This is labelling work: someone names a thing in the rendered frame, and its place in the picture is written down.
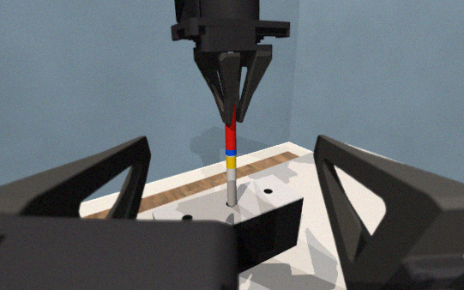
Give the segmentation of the red striped pin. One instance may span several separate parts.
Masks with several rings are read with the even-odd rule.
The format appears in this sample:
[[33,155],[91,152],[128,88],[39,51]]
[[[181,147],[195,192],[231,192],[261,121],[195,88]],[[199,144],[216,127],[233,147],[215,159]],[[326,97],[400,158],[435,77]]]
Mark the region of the red striped pin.
[[225,127],[227,204],[233,207],[237,203],[236,103],[234,105],[232,124],[225,124]]

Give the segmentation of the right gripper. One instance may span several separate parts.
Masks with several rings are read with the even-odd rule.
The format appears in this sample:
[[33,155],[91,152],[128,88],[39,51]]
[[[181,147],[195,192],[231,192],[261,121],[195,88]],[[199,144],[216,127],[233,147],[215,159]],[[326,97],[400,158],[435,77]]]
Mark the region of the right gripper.
[[[200,0],[200,4],[201,17],[171,26],[172,41],[196,42],[194,60],[214,96],[223,123],[232,124],[235,103],[236,121],[242,123],[272,60],[273,45],[257,43],[264,36],[290,37],[290,22],[259,20],[260,0]],[[218,53],[229,51],[233,52]],[[242,67],[247,67],[247,73],[239,98]]]

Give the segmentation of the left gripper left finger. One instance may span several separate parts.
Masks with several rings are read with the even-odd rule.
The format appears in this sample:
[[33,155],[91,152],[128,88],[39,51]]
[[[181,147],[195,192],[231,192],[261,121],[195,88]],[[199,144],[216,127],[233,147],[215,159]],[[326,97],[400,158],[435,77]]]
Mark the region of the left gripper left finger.
[[139,136],[101,153],[0,185],[0,213],[81,218],[83,200],[130,167],[106,218],[136,219],[150,160],[148,139]]

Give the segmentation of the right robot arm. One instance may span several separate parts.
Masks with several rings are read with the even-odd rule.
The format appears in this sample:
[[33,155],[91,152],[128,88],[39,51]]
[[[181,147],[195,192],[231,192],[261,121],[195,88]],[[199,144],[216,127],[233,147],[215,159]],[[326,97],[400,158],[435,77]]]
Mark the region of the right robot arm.
[[[201,17],[200,0],[174,0],[177,23],[193,17]],[[184,17],[185,16],[185,17]]]

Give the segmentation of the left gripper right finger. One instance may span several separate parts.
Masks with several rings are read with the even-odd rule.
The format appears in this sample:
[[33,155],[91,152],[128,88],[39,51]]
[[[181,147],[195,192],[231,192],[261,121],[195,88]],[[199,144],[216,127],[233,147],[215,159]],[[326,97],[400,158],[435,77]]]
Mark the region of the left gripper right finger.
[[[379,290],[412,259],[464,256],[464,183],[325,135],[313,157],[346,290]],[[372,235],[334,166],[383,200]]]

